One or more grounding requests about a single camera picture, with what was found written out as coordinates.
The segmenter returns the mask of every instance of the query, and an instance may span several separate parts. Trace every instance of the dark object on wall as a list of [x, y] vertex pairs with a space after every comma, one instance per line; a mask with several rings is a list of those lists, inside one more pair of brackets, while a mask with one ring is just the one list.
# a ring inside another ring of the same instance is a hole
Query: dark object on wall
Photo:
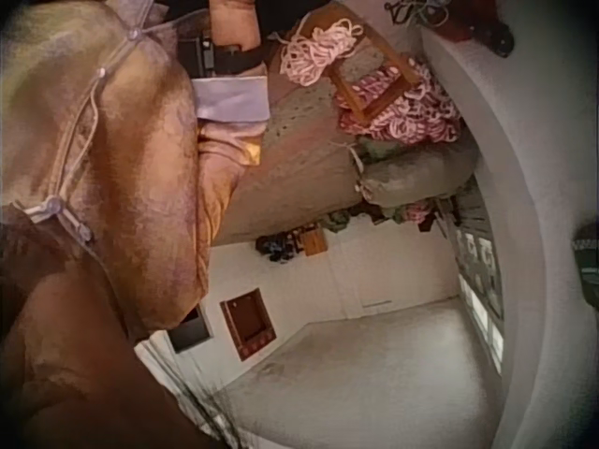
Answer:
[[359, 215], [368, 215], [371, 217], [373, 225], [379, 225], [387, 220], [387, 217], [383, 214], [380, 206], [371, 204], [367, 201], [362, 200], [357, 205], [348, 208], [347, 211], [352, 217], [358, 217]]
[[271, 262], [286, 264], [302, 251], [299, 233], [281, 232], [273, 236], [263, 236], [256, 240], [256, 251], [267, 255]]
[[190, 311], [180, 325], [168, 332], [172, 348], [177, 354], [209, 340], [210, 337], [210, 332], [198, 307]]
[[439, 36], [452, 42], [475, 39], [493, 53], [503, 58], [514, 49], [514, 36], [509, 27], [499, 20], [495, 0], [450, 0], [438, 2], [400, 0], [397, 3], [385, 3], [391, 20], [404, 24], [413, 16], [424, 26]]
[[318, 225], [311, 226], [301, 233], [301, 242], [306, 256], [324, 253], [329, 249], [325, 233]]
[[427, 218], [424, 222], [418, 224], [418, 230], [420, 232], [431, 232], [432, 225], [434, 225], [434, 221], [437, 219], [437, 216], [434, 213], [434, 210], [429, 212]]
[[221, 309], [241, 360], [276, 339], [259, 289], [222, 302]]
[[584, 298], [599, 311], [599, 223], [583, 226], [572, 242]]

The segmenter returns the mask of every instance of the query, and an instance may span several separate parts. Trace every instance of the window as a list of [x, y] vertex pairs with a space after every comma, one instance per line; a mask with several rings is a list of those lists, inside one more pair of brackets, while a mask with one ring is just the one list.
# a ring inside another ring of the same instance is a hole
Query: window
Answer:
[[241, 360], [276, 338], [260, 290], [222, 302], [221, 308]]
[[478, 325], [480, 326], [480, 330], [482, 330], [485, 335], [485, 340], [489, 341], [489, 314], [487, 313], [487, 309], [483, 306], [483, 303], [480, 302], [478, 295], [471, 289], [471, 299], [472, 299], [472, 308], [475, 311], [475, 319]]
[[470, 287], [470, 284], [460, 275], [460, 285], [463, 296], [469, 306], [475, 319], [476, 325], [480, 330], [490, 351], [493, 365], [497, 371], [502, 372], [502, 361], [504, 358], [504, 336], [493, 322], [487, 307], [480, 300], [476, 292]]
[[168, 332], [170, 344], [177, 354], [209, 340], [210, 337], [199, 306], [190, 311], [180, 325]]
[[504, 358], [504, 337], [494, 323], [490, 325], [490, 351], [495, 368], [501, 373]]

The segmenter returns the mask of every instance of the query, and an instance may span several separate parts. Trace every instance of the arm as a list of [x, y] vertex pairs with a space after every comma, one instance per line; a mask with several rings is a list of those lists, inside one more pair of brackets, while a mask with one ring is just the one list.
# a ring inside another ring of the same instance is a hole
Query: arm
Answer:
[[[212, 40], [217, 46], [239, 45], [243, 51], [260, 45], [254, 0], [210, 0]], [[246, 76], [266, 76], [260, 65]], [[257, 165], [265, 122], [204, 123], [200, 129], [198, 184], [199, 276], [207, 286], [208, 253], [223, 214], [242, 174]]]

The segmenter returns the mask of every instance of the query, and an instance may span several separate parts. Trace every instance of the person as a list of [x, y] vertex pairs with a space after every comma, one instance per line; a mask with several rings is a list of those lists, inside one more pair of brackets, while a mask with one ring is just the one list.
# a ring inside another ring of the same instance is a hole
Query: person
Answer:
[[[208, 22], [215, 48], [251, 53], [254, 1], [211, 0], [209, 14], [161, 23], [151, 0], [58, 1], [3, 30], [0, 387], [13, 442], [244, 446], [230, 423], [202, 433], [133, 349], [205, 295], [212, 239], [259, 161], [267, 111], [241, 121], [225, 96], [218, 120], [198, 119], [197, 92], [214, 93], [194, 90], [175, 55]], [[219, 81], [268, 104], [264, 65], [236, 67]]]

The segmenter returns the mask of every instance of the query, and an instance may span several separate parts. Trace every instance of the rope bundle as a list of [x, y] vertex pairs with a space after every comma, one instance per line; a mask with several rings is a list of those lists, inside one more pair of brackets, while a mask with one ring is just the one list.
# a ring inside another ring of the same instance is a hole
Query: rope bundle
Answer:
[[337, 58], [352, 56], [357, 37], [364, 33], [361, 25], [354, 25], [349, 19], [341, 19], [326, 31], [315, 28], [312, 37], [308, 38], [300, 34], [308, 17], [303, 18], [290, 41], [278, 38], [285, 44], [281, 53], [280, 73], [304, 87], [320, 80], [325, 69]]

